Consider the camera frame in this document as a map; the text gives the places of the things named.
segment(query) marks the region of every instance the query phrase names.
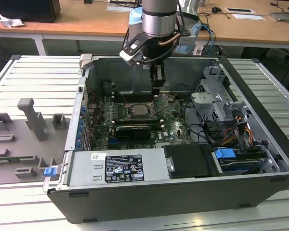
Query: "robotic arm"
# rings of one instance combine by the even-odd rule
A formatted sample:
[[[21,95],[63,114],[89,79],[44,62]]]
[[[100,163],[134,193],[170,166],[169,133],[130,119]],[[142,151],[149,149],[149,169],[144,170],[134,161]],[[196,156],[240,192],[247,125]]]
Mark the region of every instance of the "robotic arm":
[[[143,0],[142,3],[142,9],[136,8],[131,12],[131,16],[141,16],[142,28],[129,27],[129,42],[120,56],[130,65],[150,65],[152,94],[156,95],[165,82],[163,61],[171,56],[180,38],[191,35],[185,28],[184,18],[188,20],[188,26],[199,19],[199,0]]]

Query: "cable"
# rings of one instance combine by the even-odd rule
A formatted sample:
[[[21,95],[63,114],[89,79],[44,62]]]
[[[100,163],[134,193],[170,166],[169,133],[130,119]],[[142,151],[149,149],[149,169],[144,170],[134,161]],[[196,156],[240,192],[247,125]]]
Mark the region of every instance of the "cable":
[[[184,32],[184,29],[185,29],[185,21],[184,21],[184,17],[183,17],[183,13],[182,13],[182,8],[181,8],[181,5],[180,5],[180,1],[178,1],[178,7],[179,7],[179,12],[180,12],[180,15],[181,15],[181,21],[182,21],[182,27],[181,27],[181,32],[180,32],[180,35]]]
[[[200,14],[206,14],[206,15],[227,15],[227,14],[234,14],[234,13],[209,13],[210,11],[207,12],[201,12]],[[253,14],[253,16],[268,16],[269,14]]]
[[[108,137],[111,137],[111,138],[114,138],[115,140],[117,139],[116,137],[114,137],[114,136],[109,136],[109,135],[107,135]]]
[[[127,31],[126,31],[125,36],[124,36],[124,39],[123,39],[123,43],[122,43],[122,48],[121,48],[121,50],[123,50],[124,45],[125,45],[125,42],[126,42],[126,39],[128,38],[129,34],[130,34],[130,28],[127,28]]]
[[[179,85],[185,87],[188,91],[192,92],[184,83],[177,83],[177,84],[173,85],[173,86],[170,88],[169,91],[172,92],[172,90],[173,90],[176,86],[179,86]]]
[[[208,28],[208,27],[206,27],[206,26],[204,26],[204,25],[202,25],[204,28],[206,28],[206,30],[208,31],[208,33],[209,33],[209,36],[210,36],[210,39],[211,39],[211,47],[210,47],[210,50],[209,50],[209,52],[208,52],[208,55],[209,55],[209,53],[210,53],[210,51],[212,50],[212,47],[213,47],[213,34],[212,34],[212,32],[211,32],[211,30]]]
[[[205,136],[203,136],[203,135],[200,134],[200,133],[203,132],[203,131],[201,131],[201,132],[196,132],[196,131],[192,130],[190,127],[188,127],[188,128],[189,128],[189,130],[190,130],[192,133],[194,133],[195,135],[197,135],[197,136],[205,139],[206,141],[210,142],[207,137],[205,137]]]
[[[0,43],[0,46],[1,46],[2,50],[3,50],[8,56],[11,56],[11,55],[5,50],[5,48],[1,45],[1,43]]]
[[[210,48],[209,52],[208,52],[208,55],[210,54],[211,50],[213,49],[214,45],[215,45],[215,42],[216,42],[216,34],[214,31],[211,30],[211,32],[214,34],[214,39],[212,38],[212,40],[214,41],[213,44],[212,44],[212,47]]]
[[[222,143],[222,146],[229,144],[231,141],[234,141],[235,139],[236,139],[236,135],[234,134],[232,137],[230,137],[228,140]]]

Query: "warning sticker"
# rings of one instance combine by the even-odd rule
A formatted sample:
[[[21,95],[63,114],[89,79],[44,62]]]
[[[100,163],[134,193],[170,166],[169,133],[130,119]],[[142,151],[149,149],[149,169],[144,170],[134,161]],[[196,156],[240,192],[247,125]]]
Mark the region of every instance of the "warning sticker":
[[[145,179],[141,155],[106,156],[107,183],[143,181]]]

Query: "blue clip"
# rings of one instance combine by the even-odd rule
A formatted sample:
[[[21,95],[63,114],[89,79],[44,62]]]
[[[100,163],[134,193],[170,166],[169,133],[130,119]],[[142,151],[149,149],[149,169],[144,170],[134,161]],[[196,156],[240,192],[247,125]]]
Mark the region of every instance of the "blue clip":
[[[76,135],[76,139],[78,139],[78,140],[81,139],[81,134],[80,134],[80,133],[77,133],[77,135]]]
[[[80,119],[80,120],[78,121],[78,123],[79,123],[80,125],[83,125],[83,124],[85,123],[85,121],[84,121],[83,119]]]
[[[81,143],[79,141],[76,141],[75,146],[79,148],[81,146]]]
[[[56,167],[47,167],[44,170],[44,177],[55,177],[57,176],[57,168]]]
[[[215,155],[220,158],[236,158],[236,154],[232,148],[220,148],[215,151]]]
[[[83,127],[78,126],[78,128],[77,128],[77,132],[82,132],[82,131],[83,131]]]

